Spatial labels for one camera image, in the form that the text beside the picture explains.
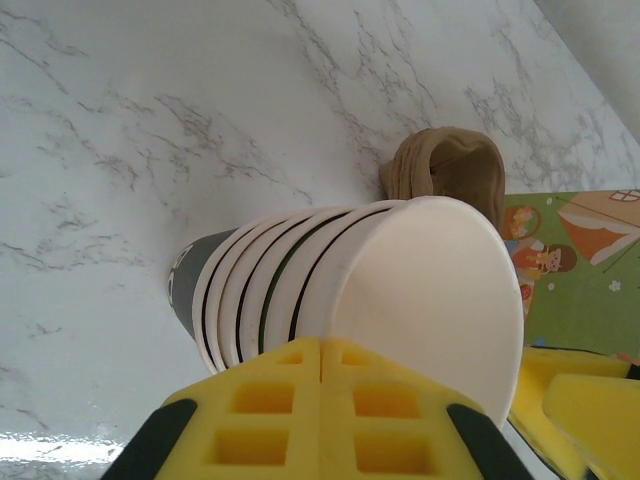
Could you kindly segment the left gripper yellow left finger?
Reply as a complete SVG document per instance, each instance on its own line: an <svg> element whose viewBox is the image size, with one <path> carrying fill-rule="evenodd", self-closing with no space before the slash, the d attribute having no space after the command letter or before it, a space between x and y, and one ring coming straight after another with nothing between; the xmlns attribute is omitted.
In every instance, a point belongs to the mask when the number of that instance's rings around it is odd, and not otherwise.
<svg viewBox="0 0 640 480"><path fill-rule="evenodd" d="M175 392L102 480L318 480L320 367L303 338Z"/></svg>

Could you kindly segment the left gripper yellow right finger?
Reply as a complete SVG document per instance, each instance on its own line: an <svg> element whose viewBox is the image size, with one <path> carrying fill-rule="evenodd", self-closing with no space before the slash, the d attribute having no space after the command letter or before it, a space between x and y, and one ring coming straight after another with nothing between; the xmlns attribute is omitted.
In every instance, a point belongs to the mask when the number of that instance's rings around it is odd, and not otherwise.
<svg viewBox="0 0 640 480"><path fill-rule="evenodd" d="M322 345L325 480L533 480L482 407L344 339Z"/></svg>

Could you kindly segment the white green paper bag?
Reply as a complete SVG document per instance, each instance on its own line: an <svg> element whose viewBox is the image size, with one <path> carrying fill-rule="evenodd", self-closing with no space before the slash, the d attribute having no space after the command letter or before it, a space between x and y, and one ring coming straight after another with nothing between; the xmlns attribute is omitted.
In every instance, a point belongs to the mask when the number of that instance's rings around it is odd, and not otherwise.
<svg viewBox="0 0 640 480"><path fill-rule="evenodd" d="M526 344L640 364L640 189L512 194L500 232Z"/></svg>

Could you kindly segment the beige paper cup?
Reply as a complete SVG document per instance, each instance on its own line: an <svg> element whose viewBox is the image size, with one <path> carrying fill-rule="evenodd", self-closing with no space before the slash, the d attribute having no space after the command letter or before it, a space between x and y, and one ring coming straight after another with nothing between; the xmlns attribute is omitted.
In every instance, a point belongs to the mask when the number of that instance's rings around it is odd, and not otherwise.
<svg viewBox="0 0 640 480"><path fill-rule="evenodd" d="M299 320L303 333L349 339L506 421L523 350L519 285L496 229L463 202L408 201L342 232Z"/></svg>

